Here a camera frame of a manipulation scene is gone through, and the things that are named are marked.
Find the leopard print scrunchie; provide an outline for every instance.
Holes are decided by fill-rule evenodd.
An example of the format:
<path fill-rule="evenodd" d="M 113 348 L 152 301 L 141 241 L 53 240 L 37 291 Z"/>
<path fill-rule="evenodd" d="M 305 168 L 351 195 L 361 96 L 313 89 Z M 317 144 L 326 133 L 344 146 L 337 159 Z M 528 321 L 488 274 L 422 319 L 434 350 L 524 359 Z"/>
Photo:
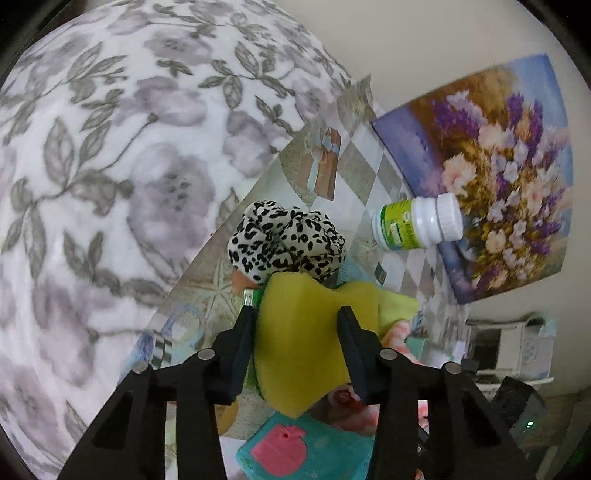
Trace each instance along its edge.
<path fill-rule="evenodd" d="M 343 260 L 345 239 L 326 214 L 255 202 L 228 242 L 232 265 L 258 284 L 275 272 L 302 272 L 322 282 Z"/>

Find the canvas painting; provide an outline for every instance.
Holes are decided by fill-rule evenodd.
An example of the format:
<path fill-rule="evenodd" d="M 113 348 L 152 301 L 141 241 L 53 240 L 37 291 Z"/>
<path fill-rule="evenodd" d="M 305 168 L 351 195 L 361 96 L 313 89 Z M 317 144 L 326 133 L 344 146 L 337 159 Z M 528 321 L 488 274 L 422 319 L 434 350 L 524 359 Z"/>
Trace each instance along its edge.
<path fill-rule="evenodd" d="M 546 55 L 457 80 L 373 125 L 416 196 L 457 196 L 464 238 L 440 251 L 459 303 L 561 270 L 572 151 Z"/>

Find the yellow sponge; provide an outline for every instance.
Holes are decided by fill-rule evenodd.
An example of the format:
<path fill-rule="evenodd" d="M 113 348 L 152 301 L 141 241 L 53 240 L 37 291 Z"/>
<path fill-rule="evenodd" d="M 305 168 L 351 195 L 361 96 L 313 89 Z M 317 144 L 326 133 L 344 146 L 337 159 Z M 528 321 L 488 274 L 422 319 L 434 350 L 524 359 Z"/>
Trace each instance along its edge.
<path fill-rule="evenodd" d="M 390 295 L 398 296 L 363 281 L 329 290 L 306 274 L 274 274 L 259 308 L 254 353 L 259 388 L 269 405 L 297 418 L 349 382 L 336 332 L 337 312 L 350 305 L 361 328 L 378 332 L 386 322 L 378 319 L 378 296 L 389 305 L 390 324 L 401 318 L 392 311 Z"/>

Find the teal box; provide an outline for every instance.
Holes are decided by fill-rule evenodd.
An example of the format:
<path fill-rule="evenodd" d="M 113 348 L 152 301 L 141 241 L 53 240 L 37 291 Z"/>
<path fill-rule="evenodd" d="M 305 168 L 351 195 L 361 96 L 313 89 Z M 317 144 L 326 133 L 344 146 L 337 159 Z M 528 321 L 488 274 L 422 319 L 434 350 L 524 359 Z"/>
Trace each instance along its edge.
<path fill-rule="evenodd" d="M 293 420 L 275 413 L 236 460 L 253 480 L 363 480 L 373 447 L 373 437 L 343 432 L 307 414 Z"/>

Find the black device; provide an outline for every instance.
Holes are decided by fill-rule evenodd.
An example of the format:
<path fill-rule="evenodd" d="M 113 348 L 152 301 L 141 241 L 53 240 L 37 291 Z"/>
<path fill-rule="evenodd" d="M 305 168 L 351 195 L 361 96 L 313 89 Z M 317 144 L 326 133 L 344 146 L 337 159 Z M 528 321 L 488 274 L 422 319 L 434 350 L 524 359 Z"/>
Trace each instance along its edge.
<path fill-rule="evenodd" d="M 136 364 L 58 480 L 164 480 L 164 424 L 171 400 L 177 402 L 179 480 L 226 479 L 214 405 L 230 405 L 242 391 L 255 323 L 255 308 L 244 306 L 233 329 L 183 364 L 157 371 Z M 339 310 L 337 333 L 355 392 L 365 404 L 381 405 L 368 480 L 414 480 L 417 468 L 426 480 L 535 479 L 501 410 L 460 365 L 415 365 L 382 348 L 348 306 Z M 417 424 L 419 399 L 428 400 L 429 433 Z"/>

